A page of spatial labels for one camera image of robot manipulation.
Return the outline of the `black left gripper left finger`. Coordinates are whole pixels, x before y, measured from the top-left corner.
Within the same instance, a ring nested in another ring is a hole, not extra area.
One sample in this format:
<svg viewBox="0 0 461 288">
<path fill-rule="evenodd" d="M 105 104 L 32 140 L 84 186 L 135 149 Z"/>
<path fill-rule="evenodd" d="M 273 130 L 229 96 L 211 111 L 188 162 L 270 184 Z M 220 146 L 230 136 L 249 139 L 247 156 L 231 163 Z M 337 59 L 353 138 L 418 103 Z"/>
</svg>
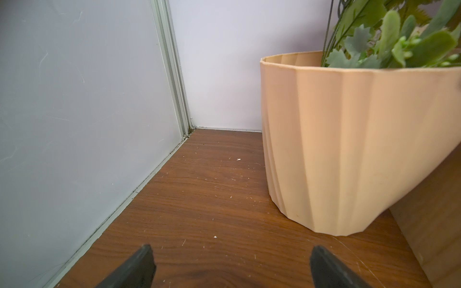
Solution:
<svg viewBox="0 0 461 288">
<path fill-rule="evenodd" d="M 96 288 L 150 288 L 156 269 L 153 250 L 144 244 Z"/>
</svg>

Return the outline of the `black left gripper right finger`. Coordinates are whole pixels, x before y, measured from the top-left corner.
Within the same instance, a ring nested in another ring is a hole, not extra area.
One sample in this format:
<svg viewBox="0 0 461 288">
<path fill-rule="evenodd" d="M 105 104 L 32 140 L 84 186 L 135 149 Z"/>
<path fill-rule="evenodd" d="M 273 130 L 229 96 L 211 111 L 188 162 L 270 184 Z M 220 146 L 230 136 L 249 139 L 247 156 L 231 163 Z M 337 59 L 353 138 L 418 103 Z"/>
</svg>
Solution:
<svg viewBox="0 0 461 288">
<path fill-rule="evenodd" d="M 310 271 L 315 288 L 371 288 L 324 246 L 314 246 Z"/>
</svg>

